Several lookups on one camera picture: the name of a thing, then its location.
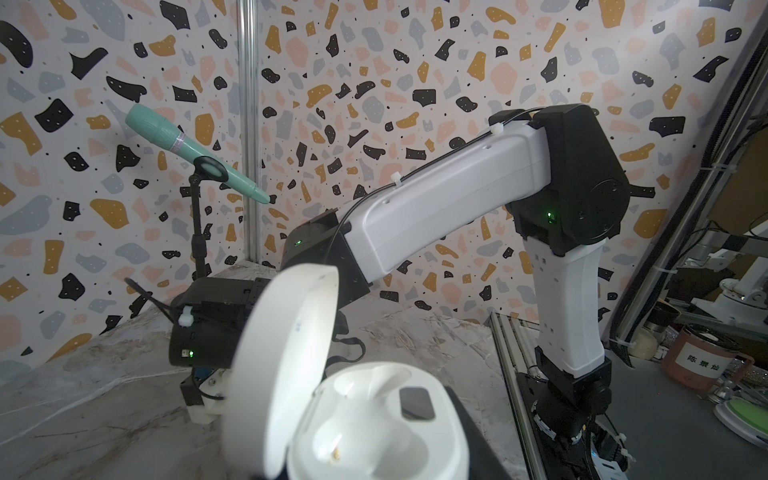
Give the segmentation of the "white earbud case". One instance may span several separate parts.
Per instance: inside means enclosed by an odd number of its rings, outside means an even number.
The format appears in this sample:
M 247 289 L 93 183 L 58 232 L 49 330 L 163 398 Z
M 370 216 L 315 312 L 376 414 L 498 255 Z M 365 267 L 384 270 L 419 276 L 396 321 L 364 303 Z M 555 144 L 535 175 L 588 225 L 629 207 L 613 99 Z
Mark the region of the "white earbud case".
M 338 270 L 299 264 L 258 299 L 225 390 L 222 444 L 263 479 L 465 479 L 468 442 L 431 374 L 395 362 L 325 374 Z

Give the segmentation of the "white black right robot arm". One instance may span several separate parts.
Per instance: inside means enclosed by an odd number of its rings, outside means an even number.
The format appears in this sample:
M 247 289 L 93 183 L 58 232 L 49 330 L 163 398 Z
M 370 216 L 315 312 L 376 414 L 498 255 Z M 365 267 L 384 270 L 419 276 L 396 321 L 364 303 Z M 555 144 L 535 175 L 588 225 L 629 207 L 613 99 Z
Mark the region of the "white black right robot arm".
M 359 360 L 328 374 L 327 355 L 342 309 L 403 271 L 441 306 L 498 299 L 506 235 L 518 233 L 543 373 L 505 378 L 527 464 L 548 479 L 621 479 L 629 457 L 597 421 L 611 401 L 598 267 L 629 200 L 590 107 L 500 111 L 476 139 L 297 226 L 273 279 L 199 278 L 179 295 L 169 360 L 191 370 L 188 410 L 221 419 L 228 463 L 256 478 L 500 477 L 435 375 Z

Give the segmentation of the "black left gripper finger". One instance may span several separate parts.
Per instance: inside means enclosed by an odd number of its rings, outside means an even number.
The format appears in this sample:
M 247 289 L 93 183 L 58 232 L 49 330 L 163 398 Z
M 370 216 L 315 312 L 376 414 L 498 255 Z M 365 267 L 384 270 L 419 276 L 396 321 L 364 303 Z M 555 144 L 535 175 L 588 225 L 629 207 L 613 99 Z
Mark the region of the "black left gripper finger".
M 501 461 L 493 452 L 480 428 L 452 388 L 446 392 L 454 405 L 467 438 L 469 449 L 469 480 L 510 480 Z

